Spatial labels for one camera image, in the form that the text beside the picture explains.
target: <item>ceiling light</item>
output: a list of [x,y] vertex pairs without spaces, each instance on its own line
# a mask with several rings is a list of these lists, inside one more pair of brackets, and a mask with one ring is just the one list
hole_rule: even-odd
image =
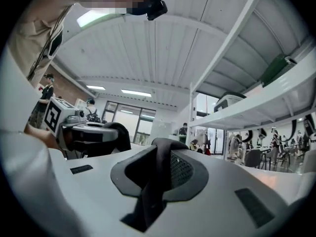
[[122,89],[122,92],[126,93],[126,94],[133,94],[133,95],[139,95],[139,96],[145,96],[145,97],[152,97],[151,94],[145,93],[145,92],[138,92],[138,91],[132,91],[132,90],[126,90],[126,89]]
[[87,24],[90,24],[91,22],[93,22],[99,18],[102,18],[106,15],[109,15],[109,13],[90,10],[86,14],[82,15],[79,19],[77,19],[77,23],[80,27],[84,27]]
[[129,112],[129,111],[124,111],[124,110],[121,110],[121,112],[123,112],[123,113],[129,113],[129,114],[133,114],[133,112]]
[[150,118],[150,119],[154,119],[155,118],[153,116],[148,116],[148,115],[143,115],[143,114],[142,114],[142,116],[145,117],[145,118]]
[[88,87],[89,89],[101,89],[101,90],[105,90],[105,88],[104,88],[104,87],[101,87],[101,86],[91,86],[91,85],[87,85],[87,87]]

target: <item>beige shirt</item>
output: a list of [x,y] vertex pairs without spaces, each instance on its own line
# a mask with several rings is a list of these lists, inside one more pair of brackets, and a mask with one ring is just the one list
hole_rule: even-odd
[[[13,29],[12,34],[8,40],[8,46],[14,60],[25,77],[28,76],[32,65],[40,55],[40,52],[51,35],[57,20],[58,18],[50,23],[47,23],[43,20],[28,23],[18,23]],[[52,40],[54,40],[62,30],[63,22],[56,29],[52,36]],[[37,69],[35,70],[35,76],[31,81],[33,87],[36,87],[40,82],[55,54],[49,58],[44,57],[40,61]]]

